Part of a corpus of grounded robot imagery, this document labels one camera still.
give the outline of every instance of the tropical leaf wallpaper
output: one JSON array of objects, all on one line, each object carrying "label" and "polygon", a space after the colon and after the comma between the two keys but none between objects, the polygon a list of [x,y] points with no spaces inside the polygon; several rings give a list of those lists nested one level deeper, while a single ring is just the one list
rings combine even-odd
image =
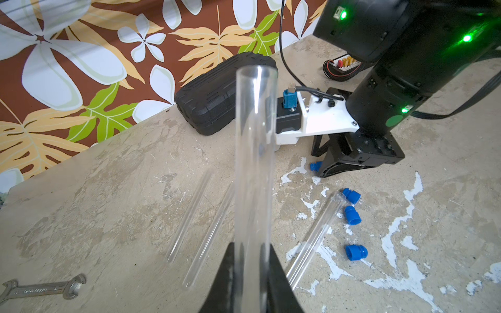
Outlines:
[{"label": "tropical leaf wallpaper", "polygon": [[[0,193],[175,105],[242,52],[278,50],[281,0],[0,3]],[[283,47],[325,2],[286,0]]]}]

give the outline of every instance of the open-end wrench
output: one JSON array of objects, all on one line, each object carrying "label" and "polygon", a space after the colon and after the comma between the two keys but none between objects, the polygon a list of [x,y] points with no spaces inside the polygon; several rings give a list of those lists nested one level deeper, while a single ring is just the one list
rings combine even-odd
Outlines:
[{"label": "open-end wrench", "polygon": [[4,282],[6,288],[2,295],[0,295],[0,305],[8,299],[59,293],[63,294],[64,299],[70,300],[78,296],[78,290],[83,283],[86,283],[83,274],[75,276],[70,281],[41,283],[29,286],[18,286],[17,280],[9,280]]}]

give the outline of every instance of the green leaf pattern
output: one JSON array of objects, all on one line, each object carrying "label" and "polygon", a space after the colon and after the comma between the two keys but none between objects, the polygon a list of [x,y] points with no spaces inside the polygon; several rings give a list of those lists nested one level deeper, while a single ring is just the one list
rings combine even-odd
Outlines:
[{"label": "green leaf pattern", "polygon": [[71,127],[66,140],[77,142],[88,137],[94,128],[96,128],[97,120],[99,120],[99,124],[97,125],[97,142],[103,142],[112,137],[115,129],[122,132],[132,126],[125,119],[132,116],[137,102],[123,104],[112,110],[105,111],[106,107],[111,105],[115,100],[118,87],[119,83],[115,83],[106,89],[98,91],[90,104],[82,107],[85,109],[85,112],[80,114],[80,116],[95,116],[96,118],[84,124]]},{"label": "green leaf pattern", "polygon": [[275,43],[277,42],[279,33],[272,32],[267,35],[265,35],[264,33],[272,27],[273,22],[277,18],[278,13],[279,13],[278,11],[275,11],[265,16],[265,18],[261,21],[261,23],[259,23],[258,27],[254,29],[254,33],[252,33],[249,36],[255,38],[256,40],[248,45],[240,47],[238,53],[252,51],[254,53],[259,53],[264,56],[272,55],[272,50],[270,49],[270,47],[274,46]]}]

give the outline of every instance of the blue connector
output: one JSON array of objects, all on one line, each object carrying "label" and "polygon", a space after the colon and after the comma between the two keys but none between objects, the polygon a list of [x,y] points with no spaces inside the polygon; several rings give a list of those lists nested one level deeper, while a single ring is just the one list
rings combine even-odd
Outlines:
[{"label": "blue connector", "polygon": [[369,255],[366,247],[362,245],[352,244],[345,247],[346,256],[350,261],[358,261],[366,258]]},{"label": "blue connector", "polygon": [[346,199],[348,199],[348,201],[350,201],[353,204],[356,204],[361,197],[360,193],[350,190],[348,188],[345,188],[345,190],[343,190],[343,194],[346,196]]},{"label": "blue connector", "polygon": [[347,220],[348,224],[351,226],[358,225],[362,222],[360,215],[355,210],[355,208],[351,205],[349,205],[345,208],[345,216],[346,216],[346,220]]},{"label": "blue connector", "polygon": [[295,109],[298,106],[298,93],[294,88],[284,90],[284,109]]},{"label": "blue connector", "polygon": [[310,163],[310,170],[313,172],[318,172],[321,166],[322,166],[322,161]]}]

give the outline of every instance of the test tube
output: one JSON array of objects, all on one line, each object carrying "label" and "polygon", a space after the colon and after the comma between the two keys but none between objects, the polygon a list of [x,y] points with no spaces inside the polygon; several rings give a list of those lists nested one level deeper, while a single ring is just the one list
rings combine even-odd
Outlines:
[{"label": "test tube", "polygon": [[191,220],[193,219],[193,215],[195,214],[195,211],[198,208],[198,205],[200,204],[200,200],[202,199],[205,189],[209,185],[209,180],[212,177],[213,173],[214,171],[212,171],[211,169],[207,170],[203,174],[200,182],[198,183],[195,193],[191,197],[189,207],[183,216],[183,220],[181,221],[181,224],[177,228],[176,236],[172,238],[172,240],[170,241],[169,249],[167,250],[168,253],[167,256],[165,257],[165,261],[167,263],[172,263],[176,259],[176,255],[179,252],[179,248],[183,243],[184,236],[188,231],[188,226]]},{"label": "test tube", "polygon": [[339,209],[346,205],[346,203],[346,197],[341,192],[335,192],[332,195],[329,204],[322,213],[322,216],[320,216],[315,228],[313,228],[310,237],[308,237],[308,240],[301,248],[296,260],[292,263],[291,269],[287,273],[287,280],[289,281],[292,290],[296,288],[298,282],[301,280],[301,277],[305,273],[306,268],[308,267],[308,264],[310,264],[310,261],[315,255],[320,243],[324,240],[325,233],[329,230],[329,226],[334,222],[334,218],[339,212]]},{"label": "test tube", "polygon": [[266,311],[277,78],[267,66],[236,72],[235,313]]},{"label": "test tube", "polygon": [[217,233],[217,230],[221,226],[224,217],[228,212],[229,205],[233,201],[234,195],[235,195],[235,187],[233,185],[233,182],[231,182],[231,184],[228,187],[228,190],[224,194],[223,200],[221,202],[221,205],[219,206],[219,209],[216,212],[214,220],[212,220],[212,224],[210,225],[207,234],[205,234],[202,244],[200,245],[200,248],[198,249],[195,258],[191,263],[191,266],[188,270],[188,273],[186,274],[186,277],[184,278],[183,286],[185,286],[186,288],[190,287],[192,284],[195,283],[196,277],[198,276],[198,273],[200,273],[200,269],[202,268],[202,265],[205,262],[205,258],[208,255],[215,234]]}]

